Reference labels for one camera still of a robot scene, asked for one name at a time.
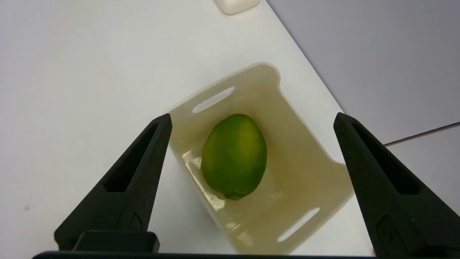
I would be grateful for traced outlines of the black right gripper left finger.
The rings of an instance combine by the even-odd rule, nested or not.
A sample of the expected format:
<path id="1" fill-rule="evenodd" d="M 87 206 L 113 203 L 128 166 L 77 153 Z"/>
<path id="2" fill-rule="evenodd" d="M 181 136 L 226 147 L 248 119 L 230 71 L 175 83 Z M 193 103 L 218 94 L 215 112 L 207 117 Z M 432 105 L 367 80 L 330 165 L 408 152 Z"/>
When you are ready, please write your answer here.
<path id="1" fill-rule="evenodd" d="M 54 232 L 69 251 L 87 231 L 146 231 L 172 130 L 166 113 L 151 121 Z"/>

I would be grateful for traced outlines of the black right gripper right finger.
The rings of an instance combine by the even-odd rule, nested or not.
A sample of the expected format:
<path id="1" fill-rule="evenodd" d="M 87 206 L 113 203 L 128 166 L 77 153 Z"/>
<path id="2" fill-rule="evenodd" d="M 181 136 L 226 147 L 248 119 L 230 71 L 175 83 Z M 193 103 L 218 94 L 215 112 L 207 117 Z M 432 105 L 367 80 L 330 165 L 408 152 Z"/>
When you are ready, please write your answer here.
<path id="1" fill-rule="evenodd" d="M 333 128 L 378 257 L 458 257 L 460 218 L 358 120 Z"/>

